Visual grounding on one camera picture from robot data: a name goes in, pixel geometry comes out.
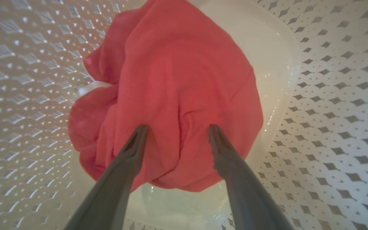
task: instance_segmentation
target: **red fabric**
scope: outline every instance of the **red fabric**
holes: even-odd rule
[[[246,157],[263,117],[253,69],[232,38],[185,0],[149,0],[118,14],[85,60],[111,83],[78,99],[69,135],[86,172],[98,179],[134,129],[150,133],[132,191],[150,182],[198,192],[219,182],[210,124]]]

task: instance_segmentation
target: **clothing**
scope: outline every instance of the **clothing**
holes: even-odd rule
[[[221,178],[208,141],[217,124],[245,158],[263,125],[253,68],[232,38],[185,0],[149,0],[118,14],[84,60],[112,84],[78,99],[69,135],[83,168],[98,179],[140,124],[149,126],[132,191],[202,191]]]

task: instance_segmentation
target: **red cloth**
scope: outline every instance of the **red cloth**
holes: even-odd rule
[[[111,83],[78,99],[69,135],[97,180],[134,129],[150,127],[132,191],[150,182],[198,192],[221,178],[208,142],[217,124],[246,157],[263,116],[253,69],[232,38],[185,0],[149,0],[118,14],[85,60]]]

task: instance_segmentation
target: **perforated basket wall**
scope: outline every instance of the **perforated basket wall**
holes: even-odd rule
[[[253,2],[291,29],[303,61],[257,176],[297,229],[367,230],[368,0]],[[142,3],[0,0],[0,229],[62,229],[86,195],[67,136],[90,81],[82,58]],[[139,221],[125,226],[155,228]]]

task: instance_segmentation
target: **white plastic basket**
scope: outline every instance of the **white plastic basket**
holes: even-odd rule
[[[67,136],[82,60],[143,0],[0,0],[0,229],[63,229],[93,185]],[[248,164],[302,229],[368,229],[368,0],[191,0],[257,74]],[[125,229],[234,228],[223,183],[143,185]]]

